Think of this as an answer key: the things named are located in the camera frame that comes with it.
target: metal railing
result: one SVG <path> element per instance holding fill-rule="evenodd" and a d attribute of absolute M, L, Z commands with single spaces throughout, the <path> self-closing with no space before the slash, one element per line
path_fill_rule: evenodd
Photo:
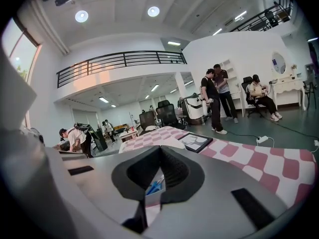
<path fill-rule="evenodd" d="M 187 64 L 179 52 L 170 51 L 127 51 L 91 58 L 57 72 L 57 87 L 82 77 L 122 67 L 149 64 Z"/>
<path fill-rule="evenodd" d="M 289 21 L 293 9 L 291 0 L 279 0 L 274 6 L 253 16 L 230 32 L 235 31 L 267 31 L 279 24 Z"/>

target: round mirror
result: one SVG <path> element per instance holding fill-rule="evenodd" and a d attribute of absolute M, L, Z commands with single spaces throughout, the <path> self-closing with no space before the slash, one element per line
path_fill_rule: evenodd
<path fill-rule="evenodd" d="M 283 74 L 286 70 L 285 60 L 282 55 L 278 53 L 273 54 L 273 66 L 277 73 Z"/>

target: pink checkered pattern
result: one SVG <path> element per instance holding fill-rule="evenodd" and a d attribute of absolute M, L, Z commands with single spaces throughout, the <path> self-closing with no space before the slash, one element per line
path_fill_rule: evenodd
<path fill-rule="evenodd" d="M 171 136 L 180 138 L 187 133 L 165 126 L 124 142 L 122 152 L 150 146 Z M 269 148 L 214 139 L 200 154 L 242 169 L 280 197 L 288 208 L 308 195 L 317 177 L 315 158 L 307 150 Z"/>

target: person bending over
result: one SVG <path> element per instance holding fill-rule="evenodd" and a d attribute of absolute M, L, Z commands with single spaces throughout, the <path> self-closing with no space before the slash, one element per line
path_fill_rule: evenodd
<path fill-rule="evenodd" d="M 258 105 L 264 105 L 270 112 L 271 117 L 270 119 L 273 121 L 278 121 L 282 118 L 282 116 L 278 113 L 276 105 L 274 101 L 267 96 L 267 92 L 263 90 L 263 88 L 266 89 L 268 92 L 268 86 L 267 85 L 261 85 L 260 80 L 257 74 L 253 75 L 253 82 L 250 84 L 250 96 L 253 99 L 256 99 L 256 103 Z"/>
<path fill-rule="evenodd" d="M 82 149 L 82 152 L 87 154 L 89 158 L 93 157 L 91 155 L 91 135 L 89 132 L 86 134 L 75 127 L 70 128 L 69 130 L 60 129 L 60 136 L 63 138 L 68 138 L 70 142 L 70 151 L 74 151 L 79 146 Z"/>
<path fill-rule="evenodd" d="M 214 77 L 213 77 L 213 81 L 216 82 L 216 89 L 219 92 L 219 99 L 221 104 L 223 105 L 224 111 L 226 113 L 227 118 L 225 119 L 225 121 L 228 121 L 232 118 L 234 118 L 234 122 L 235 124 L 238 123 L 238 119 L 237 119 L 237 113 L 236 113 L 236 109 L 235 109 L 235 105 L 233 102 L 233 99 L 231 98 L 231 94 L 229 91 L 229 87 L 228 87 L 228 74 L 225 70 L 222 70 L 220 68 L 219 64 L 214 65 Z"/>
<path fill-rule="evenodd" d="M 211 109 L 211 127 L 219 134 L 227 134 L 220 123 L 220 102 L 219 94 L 212 80 L 214 69 L 208 69 L 205 77 L 201 80 L 201 90 L 205 98 L 206 105 Z"/>

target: picture frame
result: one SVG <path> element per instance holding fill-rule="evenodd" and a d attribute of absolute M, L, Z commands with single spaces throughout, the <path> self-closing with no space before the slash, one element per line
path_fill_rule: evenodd
<path fill-rule="evenodd" d="M 183 143 L 187 150 L 195 153 L 200 153 L 213 141 L 213 138 L 189 132 L 186 135 L 178 138 L 177 140 Z"/>

